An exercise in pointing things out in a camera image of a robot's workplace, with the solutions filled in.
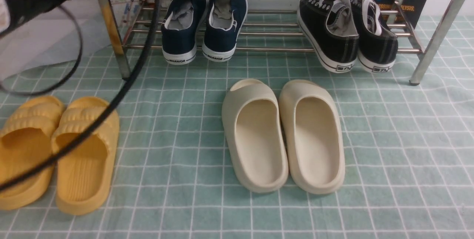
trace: black cable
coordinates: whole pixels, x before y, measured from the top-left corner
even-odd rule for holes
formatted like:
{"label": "black cable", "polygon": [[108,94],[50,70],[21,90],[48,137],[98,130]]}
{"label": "black cable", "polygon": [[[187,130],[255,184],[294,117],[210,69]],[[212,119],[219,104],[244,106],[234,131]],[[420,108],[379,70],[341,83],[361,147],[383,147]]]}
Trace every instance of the black cable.
{"label": "black cable", "polygon": [[74,62],[74,66],[71,69],[71,71],[59,82],[41,91],[37,91],[37,92],[13,91],[11,89],[6,88],[3,84],[3,81],[0,81],[0,91],[4,91],[8,94],[13,94],[17,96],[41,96],[61,87],[65,82],[67,82],[73,76],[74,72],[76,72],[77,68],[79,67],[79,64],[81,63],[81,59],[83,57],[83,45],[84,45],[83,33],[81,32],[81,28],[79,27],[79,23],[77,23],[76,18],[68,9],[64,8],[62,5],[59,5],[57,8],[61,10],[63,13],[65,13],[66,16],[74,23],[74,27],[76,27],[76,31],[79,36],[79,54],[77,55],[76,62]]}
{"label": "black cable", "polygon": [[30,177],[33,177],[34,175],[40,173],[42,170],[53,166],[60,158],[66,156],[68,153],[73,151],[76,147],[78,147],[81,143],[83,143],[99,126],[109,117],[110,114],[117,108],[117,106],[120,104],[122,99],[125,97],[127,92],[130,90],[132,85],[134,84],[135,80],[137,80],[138,75],[140,74],[140,71],[142,70],[148,54],[151,49],[151,45],[154,41],[154,35],[155,31],[158,26],[158,10],[160,8],[160,0],[154,0],[154,8],[153,8],[153,13],[152,13],[152,19],[150,23],[150,30],[147,35],[147,39],[145,40],[144,47],[142,50],[142,53],[140,54],[140,57],[137,60],[137,64],[132,70],[132,73],[130,74],[130,77],[125,81],[125,84],[122,86],[122,88],[119,90],[118,94],[112,99],[110,104],[105,108],[105,110],[98,116],[98,118],[88,127],[86,130],[84,130],[81,134],[79,134],[74,140],[69,143],[67,146],[65,146],[63,149],[59,150],[56,154],[50,156],[47,160],[41,162],[38,164],[36,167],[31,168],[27,172],[21,174],[20,176],[17,176],[11,180],[8,180],[5,183],[2,183],[0,185],[0,192],[3,190],[10,188],[14,185],[17,185]]}

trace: slipper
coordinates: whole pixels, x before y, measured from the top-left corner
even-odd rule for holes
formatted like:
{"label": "slipper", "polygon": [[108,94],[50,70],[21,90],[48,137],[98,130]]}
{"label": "slipper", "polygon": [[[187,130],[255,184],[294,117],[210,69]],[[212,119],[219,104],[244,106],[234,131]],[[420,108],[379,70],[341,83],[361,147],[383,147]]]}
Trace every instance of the slipper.
{"label": "slipper", "polygon": [[331,95],[313,82],[289,81],[280,94],[291,177],[317,195],[335,192],[346,173],[341,125]]}
{"label": "slipper", "polygon": [[256,79],[232,86],[222,104],[222,123],[239,182],[252,192],[271,192],[288,178],[278,102]]}
{"label": "slipper", "polygon": [[[83,97],[72,102],[51,139],[53,152],[61,150],[108,106],[97,97]],[[109,195],[117,152],[119,115],[114,111],[84,143],[58,161],[56,206],[72,215],[90,213]]]}
{"label": "slipper", "polygon": [[[64,104],[53,96],[37,97],[20,106],[0,132],[0,183],[24,173],[52,154],[51,135]],[[48,188],[54,166],[0,192],[0,210],[12,210],[41,197]]]}

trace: black sneaker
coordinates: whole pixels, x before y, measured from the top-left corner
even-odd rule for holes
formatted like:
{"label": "black sneaker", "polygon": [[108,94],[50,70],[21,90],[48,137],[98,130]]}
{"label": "black sneaker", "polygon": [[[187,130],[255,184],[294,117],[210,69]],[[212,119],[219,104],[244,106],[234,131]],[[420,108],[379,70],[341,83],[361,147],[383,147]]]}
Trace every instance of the black sneaker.
{"label": "black sneaker", "polygon": [[300,0],[297,17],[325,69],[334,73],[352,69],[359,35],[349,0]]}
{"label": "black sneaker", "polygon": [[206,0],[171,0],[161,25],[163,56],[169,64],[188,64],[196,57],[196,34],[206,5]]}
{"label": "black sneaker", "polygon": [[398,38],[390,31],[374,0],[350,0],[360,35],[359,60],[371,73],[386,73],[395,63]]}
{"label": "black sneaker", "polygon": [[230,60],[247,12],[247,0],[209,0],[203,53],[210,61]]}

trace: shoe rack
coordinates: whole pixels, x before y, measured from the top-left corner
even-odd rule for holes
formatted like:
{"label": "shoe rack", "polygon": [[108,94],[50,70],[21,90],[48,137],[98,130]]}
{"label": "shoe rack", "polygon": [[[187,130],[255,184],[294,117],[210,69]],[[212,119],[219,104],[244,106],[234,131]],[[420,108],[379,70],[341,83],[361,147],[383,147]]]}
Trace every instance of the shoe rack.
{"label": "shoe rack", "polygon": [[[413,75],[410,79],[411,85],[420,84],[423,75],[428,69],[430,63],[432,62],[435,54],[440,48],[441,42],[445,38],[449,28],[452,25],[452,22],[459,13],[460,8],[464,4],[465,0],[450,0],[443,17],[441,18],[438,26],[430,39],[430,42],[427,46],[423,46],[420,39],[416,35],[413,26],[407,20],[405,12],[401,8],[401,3],[403,0],[396,0],[395,5],[391,10],[382,10],[381,13],[389,15],[388,26],[392,29],[403,30],[403,32],[396,33],[400,38],[408,38],[411,48],[400,48],[398,53],[402,54],[414,54],[419,58],[419,62]],[[102,10],[102,15],[104,17],[105,23],[107,25],[107,30],[110,36],[110,41],[112,43],[112,48],[114,50],[115,56],[117,58],[117,63],[122,74],[122,78],[127,78],[130,75],[130,67],[127,61],[126,52],[130,49],[141,49],[143,45],[132,44],[132,38],[136,33],[147,33],[147,29],[136,28],[137,25],[147,25],[150,23],[149,16],[151,16],[151,6],[147,4],[147,0],[140,0],[141,9],[137,14],[137,18],[131,24],[131,29],[129,29],[124,37],[124,40],[120,37],[120,33],[117,26],[117,21],[115,20],[113,10],[110,4],[110,0],[99,0],[99,5]],[[250,6],[249,14],[296,14],[296,10],[252,10]],[[403,23],[393,23],[394,17],[398,15],[405,20]],[[254,27],[254,28],[298,28],[296,23],[257,23],[247,21],[244,23],[244,27]],[[301,32],[242,32],[240,36],[260,36],[260,37],[303,37]],[[160,45],[152,46],[154,50],[160,50]],[[239,51],[260,51],[260,52],[314,52],[312,48],[288,48],[288,47],[239,47],[237,45],[237,50]]]}

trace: floor mat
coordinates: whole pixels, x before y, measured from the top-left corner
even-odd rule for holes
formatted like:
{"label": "floor mat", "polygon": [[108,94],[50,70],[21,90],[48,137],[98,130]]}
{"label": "floor mat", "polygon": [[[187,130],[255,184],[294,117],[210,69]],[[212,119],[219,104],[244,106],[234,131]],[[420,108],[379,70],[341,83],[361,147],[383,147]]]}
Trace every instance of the floor mat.
{"label": "floor mat", "polygon": [[[285,15],[249,20],[295,22]],[[438,20],[421,18],[417,30],[425,45]],[[240,37],[238,44],[310,47],[305,38]],[[401,47],[407,44],[400,39]],[[330,74],[314,53],[236,52],[226,63],[198,53],[190,64],[174,67],[154,50],[118,108],[120,141],[107,202],[85,216],[63,214],[54,204],[53,175],[37,202],[0,212],[0,238],[472,239],[473,47],[474,17],[460,16],[416,87],[408,85],[418,62],[414,55],[398,55],[387,74],[369,74],[360,64],[350,73]],[[132,63],[139,52],[129,51]],[[70,68],[32,69],[7,83],[38,90]],[[220,109],[226,90],[247,77],[269,84],[277,96],[291,79],[308,79],[332,94],[347,165],[337,193],[310,195],[291,178],[266,195],[238,183]],[[110,100],[121,85],[107,47],[84,58],[53,95],[65,104],[83,96]],[[0,124],[25,101],[0,94]]]}

